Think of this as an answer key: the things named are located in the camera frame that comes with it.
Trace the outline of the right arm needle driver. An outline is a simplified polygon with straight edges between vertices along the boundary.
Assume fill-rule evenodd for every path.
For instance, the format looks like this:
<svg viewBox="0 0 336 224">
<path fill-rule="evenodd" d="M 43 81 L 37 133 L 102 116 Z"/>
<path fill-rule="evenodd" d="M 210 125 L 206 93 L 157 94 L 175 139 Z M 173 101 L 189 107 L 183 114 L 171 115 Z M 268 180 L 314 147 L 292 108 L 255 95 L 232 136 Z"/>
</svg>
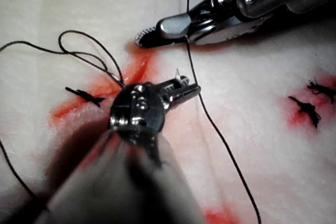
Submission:
<svg viewBox="0 0 336 224">
<path fill-rule="evenodd" d="M 203 0 L 187 13 L 189 42 L 215 44 L 255 32 L 284 6 L 284 0 Z"/>
</svg>

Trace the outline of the right arm needle driver jaw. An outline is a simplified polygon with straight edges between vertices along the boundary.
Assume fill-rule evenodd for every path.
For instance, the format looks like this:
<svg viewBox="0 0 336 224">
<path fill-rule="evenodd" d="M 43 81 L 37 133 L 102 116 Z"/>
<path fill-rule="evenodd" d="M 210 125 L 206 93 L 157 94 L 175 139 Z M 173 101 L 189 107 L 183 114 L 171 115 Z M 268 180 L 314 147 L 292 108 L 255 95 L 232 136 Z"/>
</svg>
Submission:
<svg viewBox="0 0 336 224">
<path fill-rule="evenodd" d="M 184 28 L 164 28 L 163 26 L 150 27 L 140 31 L 134 42 L 141 48 L 172 46 L 185 41 L 189 26 Z"/>
<path fill-rule="evenodd" d="M 178 14 L 158 21 L 156 29 L 163 38 L 182 38 L 188 33 L 191 18 L 189 14 Z"/>
</svg>

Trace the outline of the left arm needle driver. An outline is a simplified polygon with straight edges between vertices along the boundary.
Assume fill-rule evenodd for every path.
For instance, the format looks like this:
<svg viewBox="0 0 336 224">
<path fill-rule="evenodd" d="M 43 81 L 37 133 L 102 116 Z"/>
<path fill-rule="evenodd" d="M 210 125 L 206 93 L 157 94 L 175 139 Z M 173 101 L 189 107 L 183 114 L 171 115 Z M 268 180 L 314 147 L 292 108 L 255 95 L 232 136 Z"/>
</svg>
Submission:
<svg viewBox="0 0 336 224">
<path fill-rule="evenodd" d="M 109 129 L 135 145 L 156 145 L 164 122 L 162 99 L 150 82 L 125 86 L 112 102 Z"/>
</svg>

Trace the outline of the left arm needle driver jaw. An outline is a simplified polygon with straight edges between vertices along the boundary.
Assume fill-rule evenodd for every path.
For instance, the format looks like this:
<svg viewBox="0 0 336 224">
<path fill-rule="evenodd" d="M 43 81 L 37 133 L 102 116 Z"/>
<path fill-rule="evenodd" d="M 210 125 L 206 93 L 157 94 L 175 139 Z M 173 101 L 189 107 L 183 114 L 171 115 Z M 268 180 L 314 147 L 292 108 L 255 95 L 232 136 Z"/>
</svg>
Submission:
<svg viewBox="0 0 336 224">
<path fill-rule="evenodd" d="M 188 90 L 190 79 L 187 76 L 180 76 L 164 81 L 159 84 L 159 93 L 183 93 Z"/>
<path fill-rule="evenodd" d="M 184 102 L 198 96 L 201 87 L 198 84 L 187 85 L 178 89 L 166 91 L 163 95 L 165 109 L 174 109 Z"/>
</svg>

